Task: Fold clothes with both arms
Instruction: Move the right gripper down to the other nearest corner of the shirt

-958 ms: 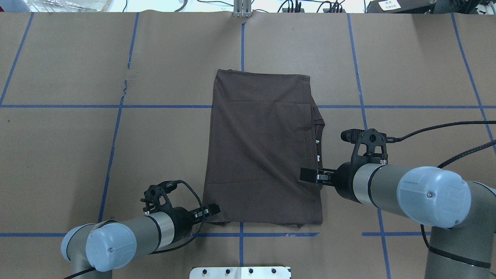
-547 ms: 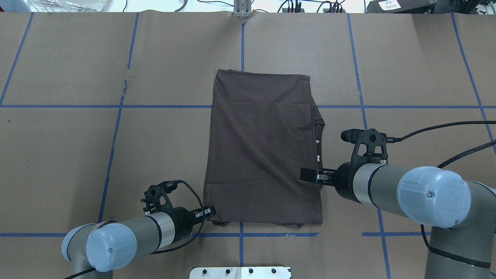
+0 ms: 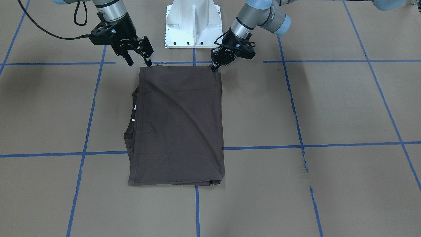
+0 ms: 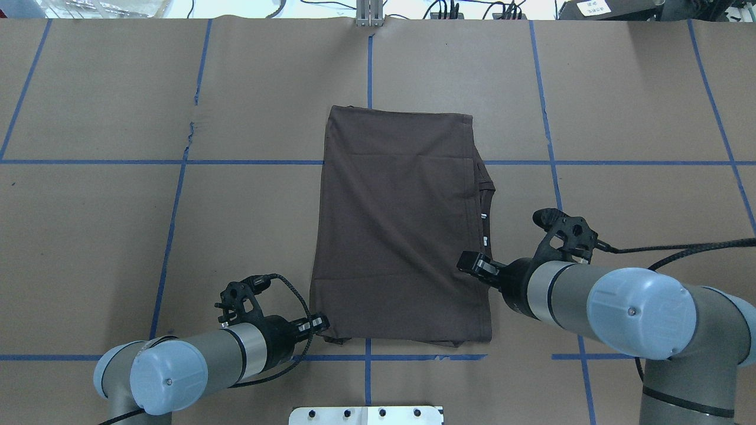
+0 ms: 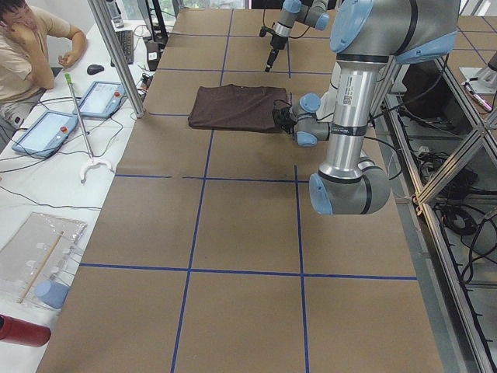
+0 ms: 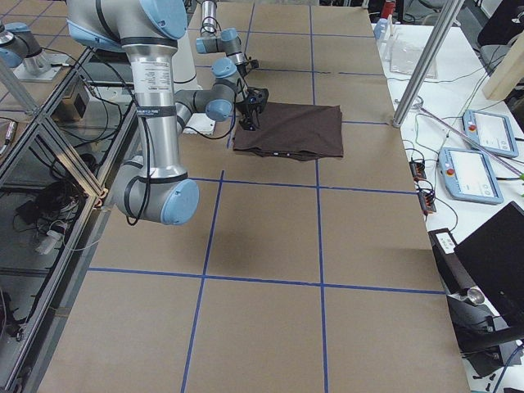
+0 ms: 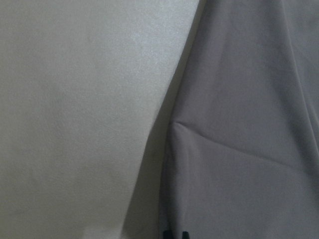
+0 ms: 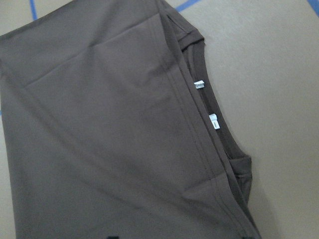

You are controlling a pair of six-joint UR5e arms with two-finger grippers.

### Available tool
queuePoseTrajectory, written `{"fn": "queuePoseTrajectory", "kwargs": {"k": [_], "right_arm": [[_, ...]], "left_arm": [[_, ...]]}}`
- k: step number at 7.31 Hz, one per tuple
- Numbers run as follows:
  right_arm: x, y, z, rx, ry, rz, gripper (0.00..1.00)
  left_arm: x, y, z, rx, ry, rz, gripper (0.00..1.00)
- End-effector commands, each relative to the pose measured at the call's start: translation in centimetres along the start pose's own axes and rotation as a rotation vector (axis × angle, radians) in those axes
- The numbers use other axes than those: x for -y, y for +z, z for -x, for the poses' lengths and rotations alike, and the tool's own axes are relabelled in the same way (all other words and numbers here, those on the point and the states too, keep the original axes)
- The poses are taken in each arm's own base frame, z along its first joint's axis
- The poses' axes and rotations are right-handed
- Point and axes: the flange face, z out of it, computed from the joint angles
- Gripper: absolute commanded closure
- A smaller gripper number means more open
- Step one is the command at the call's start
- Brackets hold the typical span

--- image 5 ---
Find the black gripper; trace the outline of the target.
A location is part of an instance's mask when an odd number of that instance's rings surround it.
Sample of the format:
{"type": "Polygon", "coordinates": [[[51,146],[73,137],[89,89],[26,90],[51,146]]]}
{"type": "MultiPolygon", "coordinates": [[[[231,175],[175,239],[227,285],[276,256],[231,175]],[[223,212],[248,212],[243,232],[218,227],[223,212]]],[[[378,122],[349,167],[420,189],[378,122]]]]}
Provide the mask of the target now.
{"type": "Polygon", "coordinates": [[[274,34],[271,38],[270,46],[271,51],[269,53],[269,57],[266,61],[265,72],[270,72],[272,69],[276,58],[281,50],[285,48],[287,44],[287,38],[274,34]]]}
{"type": "Polygon", "coordinates": [[[277,128],[287,134],[294,133],[295,120],[290,115],[290,107],[273,108],[272,110],[273,122],[277,128]]]}

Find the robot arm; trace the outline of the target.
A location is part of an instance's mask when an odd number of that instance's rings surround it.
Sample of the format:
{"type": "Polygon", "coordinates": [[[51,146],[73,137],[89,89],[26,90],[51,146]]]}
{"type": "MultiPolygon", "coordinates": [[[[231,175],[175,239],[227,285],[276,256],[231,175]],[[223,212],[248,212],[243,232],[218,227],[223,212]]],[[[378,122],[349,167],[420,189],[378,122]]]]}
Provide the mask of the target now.
{"type": "Polygon", "coordinates": [[[340,67],[332,119],[318,120],[321,99],[314,93],[284,111],[300,146],[329,142],[309,179],[319,214],[372,214],[386,204],[388,177],[362,150],[378,73],[389,60],[416,64],[449,54],[459,8],[458,1],[345,1],[339,7],[330,35],[340,67]]]}
{"type": "Polygon", "coordinates": [[[301,23],[308,28],[324,30],[329,20],[327,1],[283,1],[279,19],[271,27],[268,27],[263,19],[259,31],[260,37],[264,37],[267,33],[271,35],[271,51],[267,58],[265,72],[270,72],[279,52],[292,38],[291,32],[295,23],[301,23]]]}

